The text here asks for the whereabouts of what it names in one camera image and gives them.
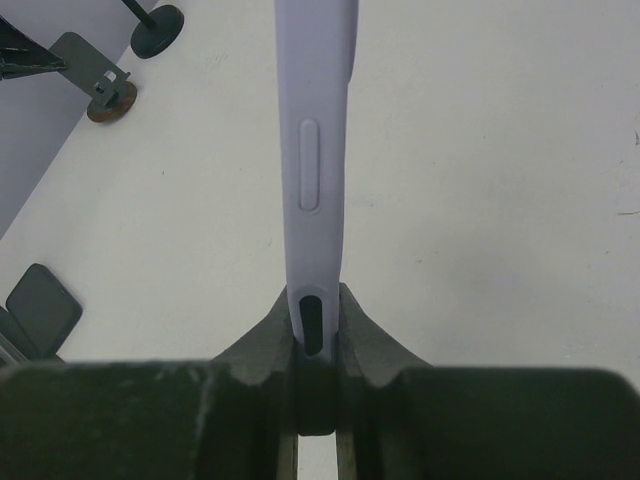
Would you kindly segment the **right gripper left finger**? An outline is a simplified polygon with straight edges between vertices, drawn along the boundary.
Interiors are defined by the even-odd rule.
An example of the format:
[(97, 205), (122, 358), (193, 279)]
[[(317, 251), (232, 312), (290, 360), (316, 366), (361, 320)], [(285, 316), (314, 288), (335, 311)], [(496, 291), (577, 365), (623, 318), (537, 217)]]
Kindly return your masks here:
[(279, 297), (211, 360), (1, 372), (5, 479), (293, 479), (293, 335)]

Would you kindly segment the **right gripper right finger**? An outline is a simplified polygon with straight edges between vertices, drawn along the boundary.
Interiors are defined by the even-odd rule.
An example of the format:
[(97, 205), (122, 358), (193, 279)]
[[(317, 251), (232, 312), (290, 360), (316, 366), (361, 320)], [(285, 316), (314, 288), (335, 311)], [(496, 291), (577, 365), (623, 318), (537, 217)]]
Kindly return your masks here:
[(639, 395), (591, 368), (435, 367), (340, 290), (342, 479), (635, 479)]

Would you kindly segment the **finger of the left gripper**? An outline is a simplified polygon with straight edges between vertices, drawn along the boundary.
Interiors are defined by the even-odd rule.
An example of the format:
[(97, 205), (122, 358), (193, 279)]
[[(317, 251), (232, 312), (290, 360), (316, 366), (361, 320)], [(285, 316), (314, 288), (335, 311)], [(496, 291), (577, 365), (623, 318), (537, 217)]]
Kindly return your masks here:
[(4, 18), (0, 19), (1, 79), (17, 79), (62, 71), (65, 61), (26, 36)]

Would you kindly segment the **wooden base wedge phone stand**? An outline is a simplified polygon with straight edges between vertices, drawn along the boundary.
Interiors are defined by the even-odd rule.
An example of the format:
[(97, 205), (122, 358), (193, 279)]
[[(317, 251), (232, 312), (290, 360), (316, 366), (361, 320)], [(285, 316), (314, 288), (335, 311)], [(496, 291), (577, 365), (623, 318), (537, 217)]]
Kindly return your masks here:
[(60, 74), (91, 98), (86, 109), (94, 123), (122, 118), (134, 105), (138, 89), (121, 70), (79, 34), (65, 32), (50, 47), (66, 67)]

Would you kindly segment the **black clamp phone stand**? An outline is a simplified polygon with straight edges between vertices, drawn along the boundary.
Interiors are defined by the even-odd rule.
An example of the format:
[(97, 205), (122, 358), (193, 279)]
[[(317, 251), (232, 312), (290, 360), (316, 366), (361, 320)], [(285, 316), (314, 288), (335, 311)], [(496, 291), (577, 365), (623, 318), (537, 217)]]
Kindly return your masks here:
[(138, 1), (122, 3), (139, 20), (130, 38), (133, 53), (140, 59), (150, 59), (165, 51), (181, 33), (184, 14), (174, 5), (163, 5), (147, 12)]

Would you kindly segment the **black phone lilac case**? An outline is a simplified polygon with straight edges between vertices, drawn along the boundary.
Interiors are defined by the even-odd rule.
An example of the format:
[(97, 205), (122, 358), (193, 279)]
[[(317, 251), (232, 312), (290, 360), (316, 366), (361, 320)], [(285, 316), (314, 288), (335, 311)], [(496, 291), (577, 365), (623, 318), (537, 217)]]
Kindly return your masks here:
[(286, 293), (302, 436), (335, 429), (336, 357), (355, 1), (275, 4)]

